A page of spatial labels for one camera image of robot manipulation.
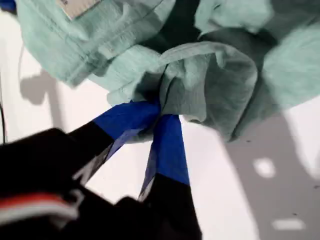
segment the fabric tag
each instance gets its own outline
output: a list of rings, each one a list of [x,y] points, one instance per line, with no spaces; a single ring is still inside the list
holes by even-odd
[[[56,0],[71,20],[85,13],[100,1],[101,0]]]

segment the white table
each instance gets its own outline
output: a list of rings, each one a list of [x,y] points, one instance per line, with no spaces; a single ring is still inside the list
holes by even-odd
[[[9,141],[52,126],[68,132],[110,108],[107,91],[94,83],[71,89],[43,72],[6,13],[0,13],[0,72]],[[317,97],[251,126],[227,145],[214,130],[182,120],[203,239],[320,238],[319,106]],[[87,187],[111,202],[136,198],[150,145],[125,145]]]

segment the red stripe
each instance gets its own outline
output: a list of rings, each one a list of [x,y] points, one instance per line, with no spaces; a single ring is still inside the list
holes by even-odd
[[[60,196],[52,193],[29,193],[23,195],[17,195],[13,197],[0,199],[0,209],[11,208],[16,205],[33,204],[39,202],[56,202],[60,204],[67,204]]]

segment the crumpled cloth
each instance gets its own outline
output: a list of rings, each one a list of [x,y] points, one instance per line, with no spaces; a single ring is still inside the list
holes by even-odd
[[[74,20],[55,0],[17,10],[26,47],[53,77],[89,77],[111,105],[158,98],[163,114],[226,141],[320,93],[315,0],[102,0]]]

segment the blue tape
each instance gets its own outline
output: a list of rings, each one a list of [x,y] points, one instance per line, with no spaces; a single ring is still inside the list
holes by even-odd
[[[190,185],[184,140],[178,115],[162,116],[154,128],[153,143],[145,171],[142,192],[156,173]]]
[[[0,0],[0,8],[4,10],[16,10],[16,2],[14,0]]]
[[[133,136],[149,128],[159,114],[159,104],[142,101],[116,105],[94,119],[93,122],[114,139],[107,159]]]

